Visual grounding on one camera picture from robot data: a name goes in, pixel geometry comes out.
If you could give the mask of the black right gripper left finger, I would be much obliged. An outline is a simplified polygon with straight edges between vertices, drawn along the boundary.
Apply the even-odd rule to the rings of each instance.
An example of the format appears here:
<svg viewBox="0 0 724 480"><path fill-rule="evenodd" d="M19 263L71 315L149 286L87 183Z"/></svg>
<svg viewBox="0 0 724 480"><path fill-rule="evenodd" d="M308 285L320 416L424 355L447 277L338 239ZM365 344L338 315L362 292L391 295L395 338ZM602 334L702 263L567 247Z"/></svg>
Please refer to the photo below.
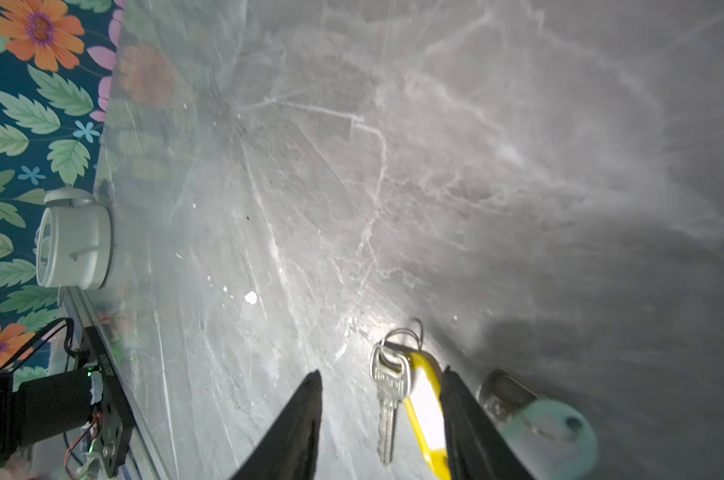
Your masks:
<svg viewBox="0 0 724 480"><path fill-rule="evenodd" d="M232 479L313 479L320 443L322 394L321 373L310 372Z"/></svg>

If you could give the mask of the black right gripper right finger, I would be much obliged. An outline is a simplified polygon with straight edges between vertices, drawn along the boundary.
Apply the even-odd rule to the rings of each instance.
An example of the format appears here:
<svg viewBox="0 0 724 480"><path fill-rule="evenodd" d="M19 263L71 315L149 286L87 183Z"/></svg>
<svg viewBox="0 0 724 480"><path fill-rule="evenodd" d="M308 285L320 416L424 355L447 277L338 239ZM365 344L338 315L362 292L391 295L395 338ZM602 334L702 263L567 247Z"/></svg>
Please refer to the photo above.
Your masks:
<svg viewBox="0 0 724 480"><path fill-rule="evenodd" d="M440 401L453 480L533 480L461 376L450 367L442 375Z"/></svg>

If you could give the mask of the bunch of keys yellow tag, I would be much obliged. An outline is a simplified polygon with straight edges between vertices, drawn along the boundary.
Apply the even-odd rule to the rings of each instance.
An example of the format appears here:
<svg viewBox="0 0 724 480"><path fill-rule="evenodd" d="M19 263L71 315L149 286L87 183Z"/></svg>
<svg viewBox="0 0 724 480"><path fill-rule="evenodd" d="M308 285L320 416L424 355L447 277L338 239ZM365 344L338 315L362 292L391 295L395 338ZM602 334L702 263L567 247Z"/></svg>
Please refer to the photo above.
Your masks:
<svg viewBox="0 0 724 480"><path fill-rule="evenodd" d="M380 407L377 452L381 463L392 463L397 412L404 407L426 464L437 478L449 479L440 401L442 370L423 349L423 332L408 327L389 331L373 345L369 375Z"/></svg>

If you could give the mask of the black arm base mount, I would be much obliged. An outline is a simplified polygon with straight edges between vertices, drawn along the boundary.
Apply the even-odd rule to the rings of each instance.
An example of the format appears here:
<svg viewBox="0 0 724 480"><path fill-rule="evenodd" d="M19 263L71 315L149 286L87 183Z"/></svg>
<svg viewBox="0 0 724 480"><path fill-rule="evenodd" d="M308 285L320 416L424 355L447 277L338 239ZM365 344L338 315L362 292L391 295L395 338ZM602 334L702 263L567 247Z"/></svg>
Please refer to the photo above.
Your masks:
<svg viewBox="0 0 724 480"><path fill-rule="evenodd" d="M13 388L0 372L0 467L21 447L91 425L105 474L125 464L136 421L106 345L95 327L82 331L77 368Z"/></svg>

